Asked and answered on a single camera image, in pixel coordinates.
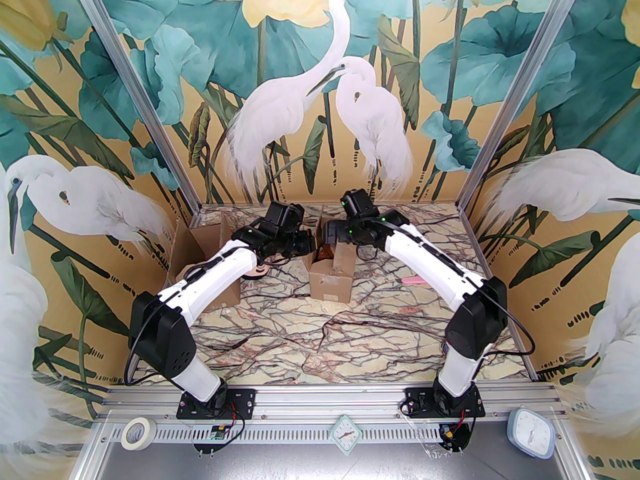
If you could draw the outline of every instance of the tape roll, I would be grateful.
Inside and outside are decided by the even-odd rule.
[[[134,418],[126,424],[120,443],[130,451],[144,450],[156,438],[156,422],[148,418]]]

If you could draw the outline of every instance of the marble surface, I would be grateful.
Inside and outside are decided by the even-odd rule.
[[[394,206],[425,236],[470,270],[480,272],[473,248],[450,203]],[[304,224],[319,215],[342,218],[339,204],[304,205]],[[249,224],[264,208],[208,207],[197,226],[220,222]],[[362,258],[373,258],[361,247]],[[191,327],[206,364],[229,384],[410,382],[433,380],[444,363],[444,328],[453,315],[428,285],[403,285],[414,272],[380,251],[358,259],[351,302],[311,299],[309,274],[301,260],[272,267],[262,279],[242,281],[242,302],[203,313]],[[505,330],[497,346],[517,350]],[[494,355],[479,379],[526,378],[518,357]]]

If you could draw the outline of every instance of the open cardboard box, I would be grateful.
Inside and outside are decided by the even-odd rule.
[[[167,283],[182,280],[188,268],[210,259],[231,239],[231,228],[227,215],[222,212],[220,224],[188,229],[178,220],[171,243]],[[216,297],[204,311],[240,304],[240,279],[233,281],[226,290]]]
[[[311,298],[331,302],[350,302],[356,267],[356,246],[338,242],[335,245],[333,259],[318,260],[318,251],[323,245],[322,228],[326,221],[334,219],[321,215],[315,227],[317,250],[302,258],[309,272],[309,291]]]

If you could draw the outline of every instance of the clock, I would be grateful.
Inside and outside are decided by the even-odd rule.
[[[349,455],[362,437],[362,431],[355,425],[349,416],[341,416],[331,429],[331,441],[333,441],[342,453]]]
[[[516,409],[509,414],[507,437],[531,457],[549,459],[554,454],[556,428],[547,418],[529,409]]]

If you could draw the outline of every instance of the black mounting plate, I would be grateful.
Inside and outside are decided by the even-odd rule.
[[[465,418],[484,418],[486,416],[480,392],[475,384],[471,384],[466,393],[455,400],[455,407],[452,407],[450,416],[438,410],[432,386],[405,388],[404,395],[406,399],[402,403],[402,409],[409,418],[459,418],[462,411],[464,411]]]
[[[256,390],[228,388],[224,405],[227,406],[231,403],[240,413],[242,419],[250,420],[254,414]],[[214,417],[210,410],[185,391],[180,398],[175,417],[178,420],[231,420],[233,414],[231,411],[226,410],[220,416]]]

